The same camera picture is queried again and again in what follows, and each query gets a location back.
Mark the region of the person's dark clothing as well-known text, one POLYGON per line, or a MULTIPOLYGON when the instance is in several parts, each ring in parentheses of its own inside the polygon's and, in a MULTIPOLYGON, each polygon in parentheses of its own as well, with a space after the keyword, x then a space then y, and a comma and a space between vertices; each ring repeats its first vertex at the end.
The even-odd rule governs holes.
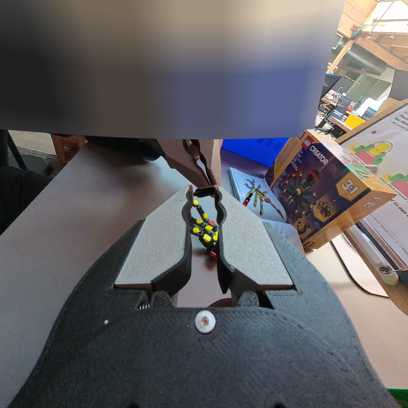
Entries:
POLYGON ((52 176, 0 167, 0 233, 2 234, 53 180, 52 176))

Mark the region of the yellow storage bin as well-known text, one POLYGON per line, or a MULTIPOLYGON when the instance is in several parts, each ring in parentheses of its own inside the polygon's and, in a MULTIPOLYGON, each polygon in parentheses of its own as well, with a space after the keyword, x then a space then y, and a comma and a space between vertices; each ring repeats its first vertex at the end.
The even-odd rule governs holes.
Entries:
POLYGON ((366 122, 365 119, 350 113, 346 120, 344 121, 344 125, 346 125, 350 129, 355 129, 365 122, 366 122))

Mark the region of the small black office chair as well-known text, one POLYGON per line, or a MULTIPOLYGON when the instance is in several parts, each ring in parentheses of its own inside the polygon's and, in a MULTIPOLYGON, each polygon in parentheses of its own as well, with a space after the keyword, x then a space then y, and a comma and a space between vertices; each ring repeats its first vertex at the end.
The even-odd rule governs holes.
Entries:
POLYGON ((322 131, 325 134, 331 134, 334 139, 337 139, 344 134, 346 131, 337 126, 330 118, 340 121, 345 115, 345 112, 347 111, 347 108, 351 102, 351 98, 341 96, 336 106, 329 112, 328 115, 324 117, 319 125, 315 127, 315 130, 322 131))

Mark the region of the yellow lego set box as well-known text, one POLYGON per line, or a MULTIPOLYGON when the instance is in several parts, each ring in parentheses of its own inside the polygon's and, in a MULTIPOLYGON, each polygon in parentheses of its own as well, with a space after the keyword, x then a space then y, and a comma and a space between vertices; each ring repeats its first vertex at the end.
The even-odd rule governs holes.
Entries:
POLYGON ((303 130, 264 176, 304 248, 318 249, 396 197, 329 136, 303 130))

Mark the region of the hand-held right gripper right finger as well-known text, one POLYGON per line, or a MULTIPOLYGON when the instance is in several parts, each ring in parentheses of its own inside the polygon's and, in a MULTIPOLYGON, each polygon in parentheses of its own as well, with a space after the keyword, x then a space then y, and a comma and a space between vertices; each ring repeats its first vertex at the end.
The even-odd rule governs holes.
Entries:
POLYGON ((214 192, 217 210, 217 277, 222 293, 293 288, 281 256, 263 221, 221 187, 214 192))

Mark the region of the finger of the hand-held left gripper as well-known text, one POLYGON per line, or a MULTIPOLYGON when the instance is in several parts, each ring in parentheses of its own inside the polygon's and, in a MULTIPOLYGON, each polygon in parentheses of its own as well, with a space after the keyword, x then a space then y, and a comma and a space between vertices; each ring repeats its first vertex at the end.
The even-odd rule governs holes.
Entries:
POLYGON ((222 140, 191 140, 191 152, 194 160, 201 163, 210 185, 221 186, 222 168, 220 150, 222 140))
POLYGON ((158 139, 168 165, 182 174, 197 188, 210 186, 210 182, 196 160, 185 149, 182 139, 158 139))

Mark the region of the lego instruction booklet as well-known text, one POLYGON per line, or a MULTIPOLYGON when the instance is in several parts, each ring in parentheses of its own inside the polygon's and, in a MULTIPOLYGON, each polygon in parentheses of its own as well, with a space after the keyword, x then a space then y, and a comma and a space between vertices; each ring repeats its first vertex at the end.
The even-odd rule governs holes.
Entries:
POLYGON ((234 196, 263 220, 287 222, 287 215, 264 178, 251 176, 230 167, 228 174, 234 196))

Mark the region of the blue plastic bin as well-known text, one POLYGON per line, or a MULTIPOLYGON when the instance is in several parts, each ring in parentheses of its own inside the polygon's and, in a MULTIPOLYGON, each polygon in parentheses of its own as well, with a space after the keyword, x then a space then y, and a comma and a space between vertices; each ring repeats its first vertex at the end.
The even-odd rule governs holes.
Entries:
POLYGON ((271 167, 288 137, 270 139, 224 139, 222 148, 239 156, 271 167))

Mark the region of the green plastic object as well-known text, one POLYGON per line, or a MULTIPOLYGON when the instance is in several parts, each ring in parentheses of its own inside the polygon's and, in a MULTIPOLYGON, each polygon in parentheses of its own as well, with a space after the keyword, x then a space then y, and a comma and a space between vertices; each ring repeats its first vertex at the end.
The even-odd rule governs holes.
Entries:
POLYGON ((407 388, 387 388, 395 401, 401 408, 408 407, 408 389, 407 388))

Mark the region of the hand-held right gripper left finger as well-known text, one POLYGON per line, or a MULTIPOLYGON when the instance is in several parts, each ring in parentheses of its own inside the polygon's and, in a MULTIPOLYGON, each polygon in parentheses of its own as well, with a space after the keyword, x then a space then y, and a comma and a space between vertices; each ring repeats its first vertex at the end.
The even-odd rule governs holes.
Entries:
POLYGON ((119 270, 115 288, 176 295, 191 278, 192 185, 176 192, 143 221, 119 270))

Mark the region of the black yellow lego spider model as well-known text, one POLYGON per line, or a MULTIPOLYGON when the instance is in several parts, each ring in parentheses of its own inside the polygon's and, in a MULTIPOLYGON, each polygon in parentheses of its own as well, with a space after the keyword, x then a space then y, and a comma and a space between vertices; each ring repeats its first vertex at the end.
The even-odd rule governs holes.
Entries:
POLYGON ((192 206, 197 210, 199 218, 191 217, 190 219, 191 235, 196 236, 207 250, 209 256, 216 260, 219 227, 214 221, 210 220, 207 212, 205 212, 198 200, 193 199, 192 206))

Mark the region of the white flat pad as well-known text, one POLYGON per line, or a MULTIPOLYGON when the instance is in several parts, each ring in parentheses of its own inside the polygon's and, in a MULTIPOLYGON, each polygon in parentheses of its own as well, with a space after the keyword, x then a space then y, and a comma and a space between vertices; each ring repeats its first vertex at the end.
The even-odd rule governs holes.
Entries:
POLYGON ((388 295, 349 240, 341 234, 330 242, 350 280, 364 293, 388 299, 388 295))

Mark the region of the brown bracket with screw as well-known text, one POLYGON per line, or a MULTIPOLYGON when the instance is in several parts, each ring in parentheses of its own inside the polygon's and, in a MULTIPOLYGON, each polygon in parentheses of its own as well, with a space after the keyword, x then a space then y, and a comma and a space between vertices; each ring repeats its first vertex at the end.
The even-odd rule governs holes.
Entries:
POLYGON ((55 153, 62 166, 65 166, 87 143, 83 135, 50 134, 55 153))

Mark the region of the instruction poster board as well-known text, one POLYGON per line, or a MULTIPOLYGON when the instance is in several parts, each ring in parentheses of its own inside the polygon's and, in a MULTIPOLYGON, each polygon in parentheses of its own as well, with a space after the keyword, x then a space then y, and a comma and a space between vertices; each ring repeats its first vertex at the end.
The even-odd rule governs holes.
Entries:
POLYGON ((344 232, 344 236, 389 299, 405 314, 408 313, 407 272, 384 275, 379 268, 387 265, 398 269, 408 265, 407 116, 407 99, 388 98, 373 118, 336 140, 397 194, 344 232))

